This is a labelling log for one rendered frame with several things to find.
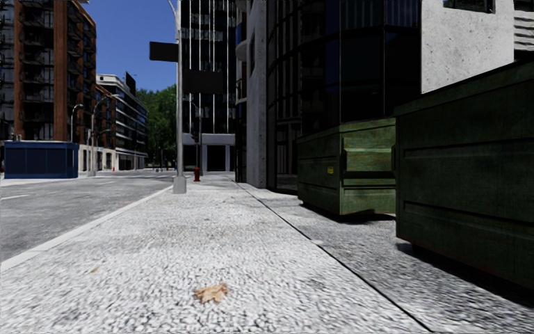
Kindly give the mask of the green dumpster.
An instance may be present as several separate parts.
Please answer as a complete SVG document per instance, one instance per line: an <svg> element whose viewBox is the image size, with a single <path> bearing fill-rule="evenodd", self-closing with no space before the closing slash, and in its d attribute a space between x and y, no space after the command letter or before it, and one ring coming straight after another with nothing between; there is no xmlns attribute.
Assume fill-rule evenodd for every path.
<svg viewBox="0 0 534 334"><path fill-rule="evenodd" d="M396 209L393 118L351 122L298 139L298 198L337 215Z"/></svg>
<svg viewBox="0 0 534 334"><path fill-rule="evenodd" d="M397 237L534 289L534 58L394 116Z"/></svg>

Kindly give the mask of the grey street lamp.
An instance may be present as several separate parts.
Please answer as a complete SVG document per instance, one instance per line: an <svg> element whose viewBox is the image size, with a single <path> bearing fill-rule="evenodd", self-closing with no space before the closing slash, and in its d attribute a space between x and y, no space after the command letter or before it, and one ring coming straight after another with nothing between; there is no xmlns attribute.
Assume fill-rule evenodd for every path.
<svg viewBox="0 0 534 334"><path fill-rule="evenodd" d="M170 4L175 21L176 42L150 42L149 59L151 61L165 61L177 64L176 73L176 149L177 174L172 179L172 192L174 194L186 193L186 178L183 175L183 92L187 93L223 93L224 74L222 72L204 70L184 70L182 61L182 32L181 32L181 1L175 5Z"/></svg>
<svg viewBox="0 0 534 334"><path fill-rule="evenodd" d="M95 171L95 158L94 158L94 149L95 149L95 133L94 133L94 126L95 126L95 116L97 114L97 107L105 100L105 99L111 99L119 97L118 94L112 94L112 95L104 95L98 102L95 103L95 106L92 110L91 114L91 129L90 129L90 151L88 153L88 177L94 177L96 176Z"/></svg>
<svg viewBox="0 0 534 334"><path fill-rule="evenodd" d="M76 104L74 105L72 109L72 113L70 116L70 142L71 143L74 142L74 115L76 114L76 111L78 109L82 109L82 108L83 108L83 104Z"/></svg>

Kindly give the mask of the trees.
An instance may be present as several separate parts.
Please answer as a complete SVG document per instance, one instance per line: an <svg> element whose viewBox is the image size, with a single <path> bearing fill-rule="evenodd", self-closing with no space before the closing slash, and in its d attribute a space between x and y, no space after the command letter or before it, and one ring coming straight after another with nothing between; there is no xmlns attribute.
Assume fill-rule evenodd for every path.
<svg viewBox="0 0 534 334"><path fill-rule="evenodd" d="M149 157L165 167L176 155L176 85L156 91L141 88L136 95L148 110Z"/></svg>

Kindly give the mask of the glass tower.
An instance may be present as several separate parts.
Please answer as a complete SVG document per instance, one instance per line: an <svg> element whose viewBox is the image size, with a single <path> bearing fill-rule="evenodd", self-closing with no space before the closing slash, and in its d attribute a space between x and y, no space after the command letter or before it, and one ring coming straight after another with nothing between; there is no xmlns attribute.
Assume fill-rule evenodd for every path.
<svg viewBox="0 0 534 334"><path fill-rule="evenodd" d="M184 165L232 171L236 124L236 0L181 0L184 70L219 72L220 94L183 94Z"/></svg>

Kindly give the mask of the pale concrete glass building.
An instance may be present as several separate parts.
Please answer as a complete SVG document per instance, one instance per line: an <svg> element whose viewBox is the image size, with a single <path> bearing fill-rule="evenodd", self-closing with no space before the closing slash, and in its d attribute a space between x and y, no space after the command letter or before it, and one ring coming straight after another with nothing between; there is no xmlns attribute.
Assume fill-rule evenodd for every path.
<svg viewBox="0 0 534 334"><path fill-rule="evenodd" d="M298 137L534 58L534 0L235 0L236 180L293 189Z"/></svg>

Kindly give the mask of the dry brown leaf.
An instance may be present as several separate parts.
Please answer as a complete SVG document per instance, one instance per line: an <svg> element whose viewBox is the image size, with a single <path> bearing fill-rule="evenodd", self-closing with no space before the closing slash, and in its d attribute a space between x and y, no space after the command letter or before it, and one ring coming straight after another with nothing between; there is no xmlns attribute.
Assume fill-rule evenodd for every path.
<svg viewBox="0 0 534 334"><path fill-rule="evenodd" d="M197 288L194 291L193 296L200 303L208 303L210 301L220 303L225 299L229 292L230 289L225 283L219 283L217 285Z"/></svg>

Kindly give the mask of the blue booth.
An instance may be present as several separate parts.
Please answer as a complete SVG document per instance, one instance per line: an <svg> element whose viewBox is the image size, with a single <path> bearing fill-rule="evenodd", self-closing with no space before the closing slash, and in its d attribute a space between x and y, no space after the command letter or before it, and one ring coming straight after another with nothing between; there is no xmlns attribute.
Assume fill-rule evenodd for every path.
<svg viewBox="0 0 534 334"><path fill-rule="evenodd" d="M66 179L78 177L79 145L61 141L7 141L6 179Z"/></svg>

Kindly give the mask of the red brick building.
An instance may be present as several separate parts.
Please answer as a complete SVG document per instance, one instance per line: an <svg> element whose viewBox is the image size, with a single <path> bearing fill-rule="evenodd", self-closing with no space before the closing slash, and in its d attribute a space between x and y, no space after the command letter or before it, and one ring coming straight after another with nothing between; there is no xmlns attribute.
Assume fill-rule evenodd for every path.
<svg viewBox="0 0 534 334"><path fill-rule="evenodd" d="M0 0L0 163L7 141L74 142L79 168L88 170L91 114L104 95L97 84L97 29L89 0ZM105 99L95 116L95 167L113 150Z"/></svg>

